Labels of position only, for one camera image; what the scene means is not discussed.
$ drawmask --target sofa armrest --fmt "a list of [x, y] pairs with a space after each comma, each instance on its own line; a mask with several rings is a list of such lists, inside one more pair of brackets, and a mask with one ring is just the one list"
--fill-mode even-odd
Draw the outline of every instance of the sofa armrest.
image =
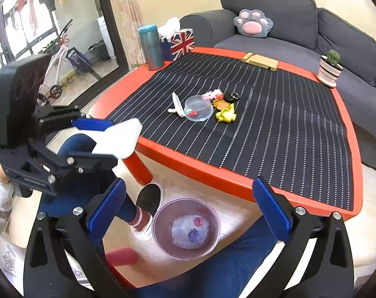
[[236, 33], [234, 17], [236, 14], [230, 10], [205, 11], [183, 17], [180, 24], [181, 28], [193, 29], [196, 46], [214, 47]]

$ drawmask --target union jack tissue box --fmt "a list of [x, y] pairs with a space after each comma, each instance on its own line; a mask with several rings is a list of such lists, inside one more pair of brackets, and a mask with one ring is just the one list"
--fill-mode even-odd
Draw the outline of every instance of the union jack tissue box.
[[181, 29], [171, 36], [161, 36], [164, 60], [175, 61], [195, 48], [192, 29]]

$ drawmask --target sock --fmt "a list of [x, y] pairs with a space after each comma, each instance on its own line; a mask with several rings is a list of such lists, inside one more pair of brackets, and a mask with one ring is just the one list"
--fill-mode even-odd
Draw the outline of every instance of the sock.
[[150, 214], [143, 210], [141, 207], [136, 206], [136, 217], [129, 224], [131, 227], [134, 227], [138, 232], [142, 231], [144, 226], [150, 221]]

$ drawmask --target plastic bag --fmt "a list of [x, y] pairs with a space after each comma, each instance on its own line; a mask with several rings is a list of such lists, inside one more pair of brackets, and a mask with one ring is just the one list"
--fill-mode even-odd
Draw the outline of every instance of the plastic bag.
[[182, 216], [173, 222], [173, 244], [186, 250], [197, 250], [205, 245], [209, 234], [209, 222], [199, 215]]

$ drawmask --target red table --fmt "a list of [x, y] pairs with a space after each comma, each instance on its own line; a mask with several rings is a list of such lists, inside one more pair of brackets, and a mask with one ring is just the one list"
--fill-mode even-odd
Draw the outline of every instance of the red table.
[[[192, 52], [208, 53], [211, 55], [227, 56], [237, 59], [242, 58], [246, 54], [240, 51], [205, 47], [196, 47]], [[294, 65], [283, 63], [281, 61], [279, 63], [279, 68], [318, 82], [315, 74]], [[155, 72], [156, 71], [147, 70], [146, 65], [142, 65], [134, 72], [120, 79], [94, 104], [94, 106], [89, 111], [89, 115], [94, 118], [105, 119], [120, 103], [126, 100], [141, 85], [147, 82]], [[293, 204], [293, 206], [303, 206], [311, 214], [328, 216], [331, 212], [338, 211], [342, 214], [344, 220], [348, 220], [359, 214], [363, 204], [361, 160], [356, 135], [353, 130], [349, 114], [340, 95], [338, 94], [338, 91], [335, 88], [332, 89], [332, 94], [334, 95], [343, 122], [346, 126], [347, 138], [352, 155], [354, 192], [353, 211], [336, 208], [331, 205], [303, 198], [299, 195], [292, 194], [279, 188], [273, 187], [273, 189], [277, 193], [286, 196], [286, 198]], [[250, 178], [241, 176], [227, 169], [208, 165], [204, 162], [185, 156], [177, 151], [166, 148], [143, 137], [139, 138], [136, 150], [144, 154], [145, 156], [159, 162], [160, 164], [169, 167], [194, 180], [197, 180], [201, 183], [232, 194], [234, 196], [246, 199], [248, 201], [254, 201], [251, 189], [253, 180]], [[133, 176], [135, 176], [136, 179], [140, 178], [139, 175], [140, 172], [143, 171], [143, 164], [138, 156], [136, 154], [133, 154], [132, 157], [124, 160], [124, 162]]]

